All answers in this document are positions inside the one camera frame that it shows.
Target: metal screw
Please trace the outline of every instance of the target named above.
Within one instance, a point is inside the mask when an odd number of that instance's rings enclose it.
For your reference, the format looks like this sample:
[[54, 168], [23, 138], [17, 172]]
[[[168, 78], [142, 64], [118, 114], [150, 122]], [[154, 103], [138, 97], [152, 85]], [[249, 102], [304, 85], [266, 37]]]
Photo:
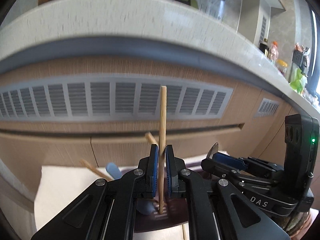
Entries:
[[226, 179], [219, 179], [219, 184], [223, 187], [228, 186], [228, 181]]
[[134, 175], [137, 175], [137, 176], [142, 175], [142, 174], [143, 174], [143, 170], [142, 170], [142, 169], [135, 169], [135, 170], [133, 171], [133, 174], [134, 174]]
[[96, 185], [97, 186], [103, 186], [106, 183], [104, 179], [97, 179], [96, 180]]
[[188, 169], [183, 169], [183, 170], [181, 170], [180, 172], [181, 172], [181, 174], [184, 175], [184, 176], [188, 176], [188, 175], [190, 175], [190, 173], [191, 173], [191, 171], [188, 170]]

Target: white vent frame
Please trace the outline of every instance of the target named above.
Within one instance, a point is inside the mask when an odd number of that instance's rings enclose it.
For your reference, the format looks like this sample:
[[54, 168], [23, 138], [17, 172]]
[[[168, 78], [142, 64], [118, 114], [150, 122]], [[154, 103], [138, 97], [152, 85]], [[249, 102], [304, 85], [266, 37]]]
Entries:
[[[261, 108], [264, 104], [266, 105], [266, 107], [264, 107], [266, 109], [265, 111], [261, 111]], [[268, 98], [263, 98], [259, 105], [259, 108], [257, 110], [255, 117], [274, 116], [279, 108], [279, 105], [280, 105], [280, 102], [278, 101], [270, 100]]]
[[[102, 115], [102, 116], [94, 116], [92, 113], [92, 102], [91, 102], [91, 82], [109, 82], [110, 87], [110, 114], [109, 115]], [[116, 113], [115, 111], [115, 91], [116, 91], [116, 83], [117, 82], [129, 82], [135, 83], [135, 95], [134, 95], [134, 108], [133, 113]], [[68, 94], [68, 84], [71, 83], [84, 83], [85, 84], [85, 94], [86, 94], [86, 102], [87, 102], [87, 110], [88, 113], [86, 116], [73, 116], [69, 101], [69, 94]], [[63, 94], [65, 99], [65, 105], [67, 108], [67, 116], [54, 116], [54, 111], [52, 109], [51, 99], [49, 95], [48, 85], [57, 85], [62, 84]], [[140, 91], [142, 84], [159, 84], [160, 86], [181, 86], [182, 90], [180, 93], [179, 101], [177, 104], [177, 108], [175, 113], [168, 113], [167, 119], [169, 120], [198, 120], [198, 119], [219, 119], [222, 117], [226, 106], [230, 100], [230, 97], [233, 92], [233, 88], [219, 86], [210, 83], [204, 82], [195, 82], [192, 80], [186, 79], [179, 79], [179, 78], [170, 78], [170, 77], [159, 77], [159, 76], [152, 76], [152, 75], [140, 75], [140, 74], [110, 74], [110, 73], [100, 73], [100, 74], [81, 74], [81, 75], [69, 75], [69, 76], [59, 76], [59, 77], [50, 77], [44, 78], [39, 80], [31, 80], [28, 82], [20, 82], [16, 84], [10, 84], [8, 86], [0, 87], [0, 100], [2, 101], [6, 116], [0, 111], [0, 121], [48, 121], [48, 122], [97, 122], [97, 121], [136, 121], [136, 120], [158, 120], [160, 115], [160, 97], [158, 95], [157, 105], [155, 114], [149, 113], [139, 113], [139, 103], [140, 103]], [[32, 87], [39, 87], [43, 86], [46, 100], [49, 107], [50, 116], [40, 116], [37, 106], [35, 97], [33, 95]], [[197, 100], [195, 102], [194, 109], [192, 114], [182, 114], [180, 113], [181, 104], [184, 98], [184, 93], [187, 88], [196, 88], [199, 89], [200, 92], [198, 94]], [[29, 89], [30, 96], [32, 99], [33, 107], [35, 110], [34, 116], [27, 116], [26, 110], [23, 105], [23, 100], [21, 97], [20, 90], [21, 89]], [[23, 116], [17, 116], [10, 91], [17, 90], [18, 95], [20, 98], [20, 104], [23, 109]], [[200, 102], [202, 93], [204, 90], [212, 90], [214, 91], [211, 103], [208, 106], [208, 110], [206, 114], [196, 114], [197, 106]], [[14, 111], [14, 116], [9, 117], [8, 111], [4, 102], [3, 93], [8, 92], [10, 97], [10, 102], [12, 109]], [[221, 107], [217, 114], [210, 114], [211, 106], [214, 102], [214, 99], [218, 92], [225, 93], [225, 98], [221, 104]]]

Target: kitchen counter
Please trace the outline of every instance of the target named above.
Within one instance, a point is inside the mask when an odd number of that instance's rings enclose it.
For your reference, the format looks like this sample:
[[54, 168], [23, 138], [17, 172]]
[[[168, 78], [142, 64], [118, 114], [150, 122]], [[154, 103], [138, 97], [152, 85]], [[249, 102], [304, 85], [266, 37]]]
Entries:
[[60, 57], [120, 55], [179, 63], [260, 87], [320, 113], [246, 38], [169, 0], [54, 0], [0, 31], [0, 73]]

